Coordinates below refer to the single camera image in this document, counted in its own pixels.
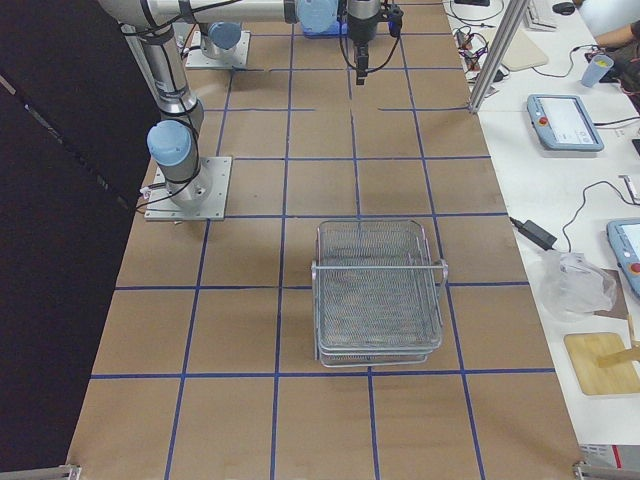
metal basket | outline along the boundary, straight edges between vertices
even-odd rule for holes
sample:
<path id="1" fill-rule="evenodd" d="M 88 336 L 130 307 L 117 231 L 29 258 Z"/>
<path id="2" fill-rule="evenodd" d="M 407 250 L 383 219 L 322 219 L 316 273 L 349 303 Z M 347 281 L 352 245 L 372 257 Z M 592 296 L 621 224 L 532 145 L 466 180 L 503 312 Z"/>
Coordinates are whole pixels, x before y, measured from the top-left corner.
<path id="1" fill-rule="evenodd" d="M 417 363 L 442 343 L 447 264 L 432 264 L 413 221 L 336 220 L 318 227 L 312 265 L 316 359 L 327 367 Z M 440 270 L 436 288 L 434 270 Z"/>

plastic bag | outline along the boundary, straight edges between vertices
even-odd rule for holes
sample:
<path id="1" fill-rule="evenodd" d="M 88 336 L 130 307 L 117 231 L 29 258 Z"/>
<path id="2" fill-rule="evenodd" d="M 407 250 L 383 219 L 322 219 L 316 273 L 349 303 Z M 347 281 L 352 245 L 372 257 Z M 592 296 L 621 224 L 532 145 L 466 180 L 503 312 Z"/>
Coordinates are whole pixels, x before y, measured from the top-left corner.
<path id="1" fill-rule="evenodd" d="M 609 311 L 616 303 L 616 281 L 589 263 L 582 253 L 548 250 L 542 258 L 545 276 L 540 293 L 552 312 Z"/>

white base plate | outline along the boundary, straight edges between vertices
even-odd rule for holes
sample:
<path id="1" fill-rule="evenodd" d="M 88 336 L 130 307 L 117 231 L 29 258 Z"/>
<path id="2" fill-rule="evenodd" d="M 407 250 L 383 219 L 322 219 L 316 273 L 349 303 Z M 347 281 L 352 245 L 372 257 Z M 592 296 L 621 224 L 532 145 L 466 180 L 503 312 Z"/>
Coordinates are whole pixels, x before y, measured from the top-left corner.
<path id="1" fill-rule="evenodd" d="M 193 50 L 189 52 L 186 67 L 200 70 L 246 70 L 250 37 L 251 33 L 243 30 L 236 49 L 217 59 L 206 57 L 202 50 Z M 194 32 L 191 46 L 200 46 L 200 32 Z"/>
<path id="2" fill-rule="evenodd" d="M 187 221 L 187 220 L 224 220 L 224 210 L 227 205 L 229 179 L 231 177 L 231 157 L 204 157 L 202 168 L 212 178 L 211 193 L 204 199 L 200 208 L 189 212 L 173 203 L 171 199 L 152 203 L 147 207 L 144 218 L 149 221 Z M 164 183 L 164 175 L 158 168 L 154 183 Z M 151 192 L 150 202 L 167 196 L 164 188 Z"/>

